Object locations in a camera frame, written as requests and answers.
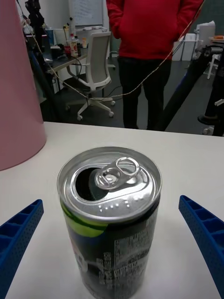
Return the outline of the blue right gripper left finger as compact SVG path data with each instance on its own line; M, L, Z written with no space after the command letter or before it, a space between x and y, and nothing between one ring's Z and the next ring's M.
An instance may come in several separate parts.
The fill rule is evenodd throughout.
M36 200L0 227L0 298L4 299L27 246L44 213Z

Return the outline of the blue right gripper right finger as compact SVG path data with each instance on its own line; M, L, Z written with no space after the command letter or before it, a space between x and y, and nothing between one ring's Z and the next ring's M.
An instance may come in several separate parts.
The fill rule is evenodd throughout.
M224 222L207 209L180 196L179 211L207 264L221 298L224 297Z

